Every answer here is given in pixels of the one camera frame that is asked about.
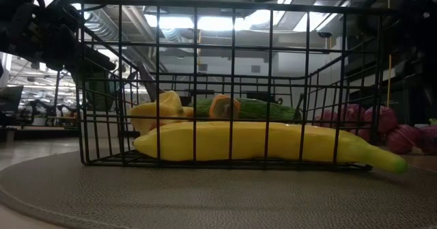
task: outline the toy cucumber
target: toy cucumber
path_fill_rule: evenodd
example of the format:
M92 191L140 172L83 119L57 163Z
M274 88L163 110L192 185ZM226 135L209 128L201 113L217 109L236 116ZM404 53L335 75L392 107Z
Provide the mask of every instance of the toy cucumber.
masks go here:
M297 160L300 148L300 125L270 123L268 157ZM265 122L234 122L233 159L264 157ZM335 129L305 127L303 159L332 162ZM135 148L157 157L156 129L134 141ZM193 123L167 124L160 128L160 156L167 161L193 159ZM197 123L197 160L228 159L229 122ZM340 131L337 161L339 163L370 164L395 173L406 171L406 161L400 156L368 144L354 134Z
M213 99L197 100L197 117L230 118L231 107L234 107L234 118L240 119L267 119L267 102L257 99L235 98L216 95ZM270 120L300 120L299 110L277 103L270 104Z

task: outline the floor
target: floor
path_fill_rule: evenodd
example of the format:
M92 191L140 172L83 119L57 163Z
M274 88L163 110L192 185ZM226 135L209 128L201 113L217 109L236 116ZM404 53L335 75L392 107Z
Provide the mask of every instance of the floor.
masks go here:
M22 161L73 152L78 149L78 139L32 140L0 144L0 170ZM404 157L412 166L437 172L437 156L424 156L420 154L420 151L414 150ZM0 221L6 225L5 228L10 229L62 229L62 227L20 215L2 205L0 205Z

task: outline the black wire basket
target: black wire basket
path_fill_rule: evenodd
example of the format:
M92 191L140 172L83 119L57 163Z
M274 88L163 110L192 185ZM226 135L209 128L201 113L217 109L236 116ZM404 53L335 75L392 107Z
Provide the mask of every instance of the black wire basket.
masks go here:
M360 39L360 42L349 47L347 43L347 28L348 19L350 16L356 15L372 15L377 16L381 20L384 16L389 15L385 10L378 9L359 9L359 8L341 8L330 6L317 5L279 5L269 3L232 3L232 2L205 2L205 1L166 1L166 0L61 0L59 4L67 5L79 3L82 9L85 5L105 4L115 6L113 10L118 10L118 35L116 40L103 40L92 31L88 30L81 23L80 32L77 34L77 39L81 44L86 44L95 49L97 46L103 46L123 61L128 67L118 66L117 70L110 70L96 64L98 68L96 72L89 72L89 69L84 65L87 63L87 53L83 46L80 46L79 51L79 69L77 70L78 77L82 72L82 78L76 80L76 99L78 103L78 117L81 120L79 124L81 128L80 137L80 153L81 161L85 165L117 165L117 166L136 166L136 167L185 167L185 168L245 168L245 169L300 169L300 170L370 170L369 165L359 165L355 163L339 163L337 162L337 148L340 130L350 131L354 129L357 134L359 129L371 129L372 136L376 136L376 126L378 122L378 114L373 113L371 122L363 122L361 119L353 123L354 126L345 124L345 118L341 114L341 108L347 104L360 104L365 108L375 107L376 112L379 111L380 104L380 84L382 82L382 63L381 63L381 47L382 39L380 38L381 31L377 38L365 40ZM171 6L186 8L191 11L194 20L193 41L188 43L160 42L160 32L156 31L154 40L132 41L127 40L123 35L125 23L123 22L124 7L137 8L143 6L156 7L156 18L160 19L165 13L162 9ZM268 45L239 45L236 44L236 30L231 31L230 44L207 44L199 42L199 32L197 19L200 8L219 8L228 9L231 13L233 23L236 21L236 12L238 10L267 10L270 13L270 24L268 24ZM307 14L306 26L306 47L289 47L275 46L274 44L274 25L273 11L286 12L303 12ZM325 12L331 14L340 14L341 17L341 34L339 35L339 48L333 49L330 45L321 48L310 47L310 12ZM157 30L159 30L160 22L157 21ZM155 76L155 80L141 78L137 60L129 58L126 49L133 48L152 48L156 55L154 63L159 65L159 69L151 72ZM161 66L160 48L182 48L191 49L193 56L193 71L192 72L168 72L165 66ZM198 51L202 49L223 49L231 53L229 59L229 72L223 74L200 73L198 63ZM236 72L236 52L239 51L261 51L267 54L268 72L267 75L240 75ZM275 53L301 53L305 56L305 65L302 76L273 76L272 71L273 57ZM323 66L317 69L310 68L310 56L312 53L335 54L335 58L326 62ZM351 64L349 57L354 57L354 70L346 70L346 64ZM336 67L338 78L334 81L326 82L324 77L329 74L329 71ZM124 69L130 72L127 77L120 76ZM371 76L372 83L365 83L365 77ZM101 89L97 90L99 83L103 83L104 92ZM266 123L266 145L265 155L254 159L233 159L231 154L228 159L219 161L201 161L196 158L196 130L193 132L193 159L189 161L166 161L160 158L160 125L159 121L164 119L175 119L159 117L159 107L157 107L156 115L152 117L156 119L156 128L158 131L158 158L151 158L145 154L141 154L133 146L133 140L139 134L132 127L130 121L133 118L151 117L129 116L130 108L135 105L144 103L141 100L141 91L143 84L153 83L156 85L156 100L159 101L160 89L173 90L177 92L183 99L183 103L191 103L194 107L194 116L190 118L181 118L181 120L193 121L194 127L196 123L204 120L211 120L197 117L196 104L202 98L212 98L217 94L229 95L231 100L235 98L258 98L268 102L266 119L258 120ZM271 120L270 106L272 103L282 103L290 107L297 107L297 112L300 113L299 118L290 118L285 120ZM324 111L332 111L337 113L335 117L332 114L331 119L320 119L319 115L324 115ZM231 117L230 119L221 119L229 121L230 136L232 138L232 125L239 121L257 121L245 120ZM300 138L300 154L294 160L285 160L277 158L269 158L268 153L268 138L269 126L272 122L282 122L288 124L299 124L302 126ZM332 161L329 162L312 162L306 161L302 157L304 150L305 125L321 125L335 128L335 146L332 155ZM232 140L229 141L229 152L233 148Z

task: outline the round mat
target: round mat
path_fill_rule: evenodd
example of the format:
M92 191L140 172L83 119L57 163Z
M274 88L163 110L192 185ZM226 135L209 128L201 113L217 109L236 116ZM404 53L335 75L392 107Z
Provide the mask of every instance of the round mat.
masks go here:
M0 202L69 228L421 228L437 174L85 167L58 154L0 172Z

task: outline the ceiling light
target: ceiling light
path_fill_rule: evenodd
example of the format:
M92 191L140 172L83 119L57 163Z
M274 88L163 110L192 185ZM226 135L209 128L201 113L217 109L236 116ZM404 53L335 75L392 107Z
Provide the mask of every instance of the ceiling light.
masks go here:
M144 15L146 21L150 27L156 27L156 16L151 14ZM159 18L160 29L173 29L173 28L194 28L194 23L190 17L187 16L161 16Z
M233 28L232 18L204 16L199 19L197 27L205 31L231 31ZM248 30L251 26L243 18L235 19L235 30Z
M278 0L278 4L290 4L293 0ZM284 16L285 11L273 11L273 25L278 25L279 21ZM270 10L257 10L246 17L246 20L251 25L260 25L270 21Z
M118 51L118 46L117 45L111 45L110 46L112 49L115 49L116 51ZM103 46L103 45L95 45L94 46L94 48L95 49L97 49L97 50L108 50L105 46ZM127 46L122 46L122 49L124 50L124 49L127 49L128 47Z
M278 0L279 4L290 4L293 0ZM277 25L284 16L285 11L273 11L273 25ZM145 19L150 27L156 27L156 16L145 14ZM246 18L236 18L236 31L248 30L252 25L267 23L270 20L270 10L257 10ZM159 28L194 28L194 22L189 16L161 16ZM199 17L197 28L206 31L231 31L232 18L222 16L202 16Z
M46 72L47 67L46 67L46 64L44 62L40 62L40 70L43 72Z
M343 4L341 4L342 7L346 7L349 5L349 1L345 1ZM325 27L329 22L331 22L335 17L337 16L337 13L331 14L326 18L315 30L320 31L323 27Z
M79 3L73 3L71 6L73 6L75 9L77 9L77 10L82 10L82 5L81 4L79 4ZM90 16L91 14L89 13L89 12L85 12L85 13L83 13L83 18L85 19L85 20L87 20L88 18L89 18L89 16Z
M341 5L341 7L345 7L348 4L349 4L349 2L346 1ZM321 4L316 1L314 3L314 5L321 5ZM329 13L310 12L309 13L309 31L313 31L316 28L317 28L317 30L320 30L322 27L324 27L326 24L328 24L329 21L333 20L336 15L337 15L337 13L330 15ZM304 14L304 16L301 18L299 23L293 29L293 31L307 31L307 17L308 17L308 14Z

